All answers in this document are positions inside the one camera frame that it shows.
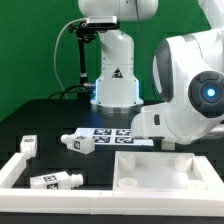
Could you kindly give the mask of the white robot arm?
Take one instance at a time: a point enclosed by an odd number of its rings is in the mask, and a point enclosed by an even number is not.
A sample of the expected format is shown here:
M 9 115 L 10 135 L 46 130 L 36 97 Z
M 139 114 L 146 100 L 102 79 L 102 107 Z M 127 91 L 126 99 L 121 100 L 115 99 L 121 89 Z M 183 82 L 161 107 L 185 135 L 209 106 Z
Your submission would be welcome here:
M 131 123 L 134 138 L 189 144 L 224 120 L 224 0 L 198 2 L 211 29 L 161 42 L 153 58 L 153 78 L 163 101 L 142 106 Z M 100 35 L 102 72 L 93 108 L 112 112 L 143 103 L 133 75 L 133 41 L 115 26 L 151 18 L 158 4 L 159 0 L 78 0 L 87 26 L 106 30 Z

